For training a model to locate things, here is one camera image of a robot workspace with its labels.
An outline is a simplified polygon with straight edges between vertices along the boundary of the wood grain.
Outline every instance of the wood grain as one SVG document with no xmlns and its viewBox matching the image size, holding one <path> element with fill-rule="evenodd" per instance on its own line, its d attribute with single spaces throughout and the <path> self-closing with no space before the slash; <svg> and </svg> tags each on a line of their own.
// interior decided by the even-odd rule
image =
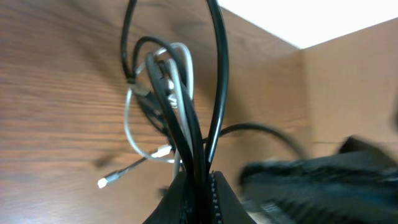
<svg viewBox="0 0 398 224">
<path fill-rule="evenodd" d="M 0 2 L 0 223 L 140 223 L 160 200 L 156 189 L 169 185 L 172 166 L 147 162 L 96 188 L 104 174 L 139 158 L 122 126 L 127 85 L 118 46 L 126 4 Z M 269 123 L 308 144 L 302 54 L 228 11 L 223 15 L 231 70 L 224 124 Z M 129 49 L 143 35 L 184 42 L 192 51 L 195 107 L 206 136 L 216 49 L 205 1 L 139 1 Z M 148 151 L 165 142 L 135 103 L 131 127 Z M 116 157 L 109 166 L 96 168 L 110 154 Z M 263 134 L 231 134 L 220 140 L 214 169 L 233 183 L 245 163 L 274 156 L 292 157 Z"/>
</svg>

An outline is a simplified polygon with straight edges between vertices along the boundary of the wooden surface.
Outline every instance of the wooden surface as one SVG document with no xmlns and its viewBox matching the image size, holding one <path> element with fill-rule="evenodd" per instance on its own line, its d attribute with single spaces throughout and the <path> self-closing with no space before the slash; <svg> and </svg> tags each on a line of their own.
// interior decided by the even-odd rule
<svg viewBox="0 0 398 224">
<path fill-rule="evenodd" d="M 159 202 L 157 189 L 169 185 L 172 166 L 146 162 L 119 182 L 96 187 L 103 175 L 139 158 L 122 126 L 127 85 L 119 35 L 126 4 L 0 1 L 0 223 L 140 223 Z M 228 11 L 223 15 L 231 70 L 224 125 L 273 124 L 308 143 L 301 53 Z M 143 35 L 184 42 L 192 51 L 195 106 L 206 136 L 216 49 L 205 1 L 139 1 L 129 49 Z M 165 144 L 135 103 L 131 111 L 141 148 Z M 213 168 L 232 185 L 249 161 L 292 157 L 258 133 L 231 134 L 218 145 Z M 108 155 L 112 162 L 96 168 Z"/>
<path fill-rule="evenodd" d="M 304 54 L 317 154 L 352 134 L 398 150 L 398 19 Z"/>
</svg>

